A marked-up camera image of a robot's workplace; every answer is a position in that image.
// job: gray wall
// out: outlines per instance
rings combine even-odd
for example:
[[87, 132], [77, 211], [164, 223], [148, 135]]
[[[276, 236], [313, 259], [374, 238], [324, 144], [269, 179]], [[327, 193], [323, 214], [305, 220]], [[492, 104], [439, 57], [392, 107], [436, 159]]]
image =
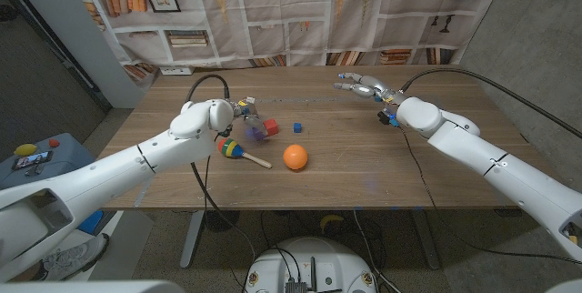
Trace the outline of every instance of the gray wall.
[[[494, 0], [461, 65], [582, 130], [580, 44], [582, 0]], [[563, 183], [582, 191], [582, 140], [494, 88], [486, 92]]]
[[81, 0], [30, 2], [113, 107], [137, 105], [144, 92], [125, 74]]

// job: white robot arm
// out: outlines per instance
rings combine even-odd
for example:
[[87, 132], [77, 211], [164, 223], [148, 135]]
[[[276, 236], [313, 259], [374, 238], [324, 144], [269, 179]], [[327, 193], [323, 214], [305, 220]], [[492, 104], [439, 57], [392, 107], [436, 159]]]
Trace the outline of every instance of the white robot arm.
[[38, 262], [108, 201], [156, 173], [210, 156], [212, 130], [229, 131], [237, 116], [254, 122], [223, 99], [187, 102], [158, 136], [76, 171], [0, 191], [0, 282]]
[[355, 83], [335, 83], [335, 88], [376, 96], [397, 107], [399, 123], [412, 127], [439, 152], [483, 176], [541, 224], [572, 258], [582, 261], [577, 243], [582, 233], [582, 194], [488, 143], [479, 137], [477, 125], [463, 116], [395, 92], [371, 76], [339, 76]]

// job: robot finger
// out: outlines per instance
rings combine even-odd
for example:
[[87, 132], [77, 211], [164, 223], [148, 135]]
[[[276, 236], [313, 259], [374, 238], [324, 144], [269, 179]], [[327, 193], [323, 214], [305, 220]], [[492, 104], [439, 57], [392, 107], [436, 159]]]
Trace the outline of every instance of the robot finger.
[[359, 83], [360, 79], [362, 79], [361, 75], [355, 74], [355, 73], [342, 73], [337, 75], [340, 78], [352, 78], [354, 80], [354, 83]]
[[362, 97], [371, 97], [374, 95], [374, 89], [372, 89], [368, 86], [360, 85], [360, 84], [335, 83], [334, 88], [349, 90], [349, 91], [356, 93], [356, 95], [362, 96]]

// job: bookshelf backdrop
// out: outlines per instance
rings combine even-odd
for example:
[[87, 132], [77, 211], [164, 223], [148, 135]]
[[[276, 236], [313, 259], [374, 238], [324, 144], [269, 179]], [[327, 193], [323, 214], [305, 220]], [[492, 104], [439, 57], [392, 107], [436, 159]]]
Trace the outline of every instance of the bookshelf backdrop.
[[83, 1], [119, 62], [147, 75], [153, 66], [458, 64], [492, 0]]

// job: colorful maraca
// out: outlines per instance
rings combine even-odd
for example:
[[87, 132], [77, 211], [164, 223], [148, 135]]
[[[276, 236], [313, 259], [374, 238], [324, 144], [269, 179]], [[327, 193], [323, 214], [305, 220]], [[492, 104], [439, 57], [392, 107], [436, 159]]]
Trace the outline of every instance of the colorful maraca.
[[271, 168], [270, 163], [266, 162], [265, 160], [261, 160], [258, 157], [253, 157], [243, 151], [243, 148], [238, 145], [238, 143], [232, 138], [223, 138], [220, 142], [218, 142], [218, 151], [227, 157], [246, 157], [247, 159], [253, 160], [265, 168]]

